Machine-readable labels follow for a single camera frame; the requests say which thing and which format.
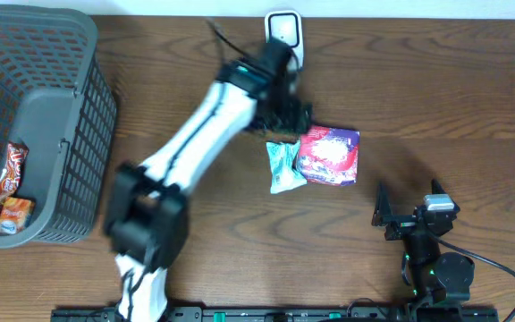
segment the wooden table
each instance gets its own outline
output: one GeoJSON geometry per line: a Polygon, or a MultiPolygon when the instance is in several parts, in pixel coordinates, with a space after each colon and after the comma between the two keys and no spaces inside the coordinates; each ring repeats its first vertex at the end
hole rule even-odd
{"type": "MultiPolygon", "coordinates": [[[[205,96],[215,44],[199,18],[95,17],[98,58],[120,98],[114,168],[163,146],[205,96]]],[[[261,19],[219,19],[249,50],[261,19]]],[[[305,19],[302,97],[317,122],[361,131],[359,183],[270,195],[265,139],[236,137],[191,199],[174,299],[207,305],[346,305],[408,296],[402,243],[370,226],[376,184],[410,212],[436,177],[462,211],[445,238],[515,269],[515,21],[305,19]]],[[[105,213],[105,198],[99,210],[105,213]]],[[[73,245],[0,250],[0,321],[120,297],[97,228],[73,245]]],[[[515,280],[477,261],[471,303],[504,318],[515,280]]]]}

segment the orange snack package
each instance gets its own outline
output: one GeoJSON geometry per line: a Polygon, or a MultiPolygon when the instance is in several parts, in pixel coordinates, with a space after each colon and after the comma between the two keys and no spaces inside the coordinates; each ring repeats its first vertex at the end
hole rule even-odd
{"type": "Polygon", "coordinates": [[[22,231],[28,223],[35,202],[9,197],[5,200],[0,216],[0,233],[14,234],[22,231]]]}
{"type": "Polygon", "coordinates": [[[7,143],[7,158],[0,178],[0,215],[5,200],[12,196],[21,183],[21,169],[29,149],[21,144],[7,143]]]}

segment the gray plastic basket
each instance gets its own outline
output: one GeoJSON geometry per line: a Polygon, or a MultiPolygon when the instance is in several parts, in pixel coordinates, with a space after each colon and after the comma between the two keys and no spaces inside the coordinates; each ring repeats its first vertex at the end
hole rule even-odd
{"type": "Polygon", "coordinates": [[[0,5],[0,173],[7,141],[27,145],[17,195],[36,201],[30,225],[0,248],[92,229],[116,117],[96,44],[83,13],[0,5]]]}

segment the colorful packaging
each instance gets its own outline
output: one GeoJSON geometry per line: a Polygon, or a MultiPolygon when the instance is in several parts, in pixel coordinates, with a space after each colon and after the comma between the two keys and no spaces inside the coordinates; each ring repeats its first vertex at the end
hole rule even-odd
{"type": "Polygon", "coordinates": [[[28,153],[27,147],[21,144],[11,142],[7,144],[7,158],[0,178],[0,214],[5,200],[19,188],[21,169],[28,153]]]}
{"type": "Polygon", "coordinates": [[[312,126],[300,141],[297,169],[309,182],[345,186],[357,181],[359,131],[312,126]]]}
{"type": "Polygon", "coordinates": [[[308,181],[293,168],[293,161],[300,149],[300,143],[266,143],[269,166],[272,170],[272,194],[288,191],[308,181]]]}
{"type": "Polygon", "coordinates": [[[9,197],[5,200],[0,216],[0,233],[15,234],[23,230],[29,219],[35,202],[9,197]]]}

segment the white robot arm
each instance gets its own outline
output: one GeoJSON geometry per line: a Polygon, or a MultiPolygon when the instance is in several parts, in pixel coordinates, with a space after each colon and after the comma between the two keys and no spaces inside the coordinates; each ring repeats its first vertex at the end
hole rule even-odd
{"type": "Polygon", "coordinates": [[[155,322],[164,313],[166,270],[188,235],[188,197],[227,142],[246,128],[307,131],[310,106],[290,92],[294,60],[290,47],[271,39],[258,58],[223,66],[196,113],[164,147],[138,167],[119,168],[104,230],[118,252],[124,319],[155,322]]]}

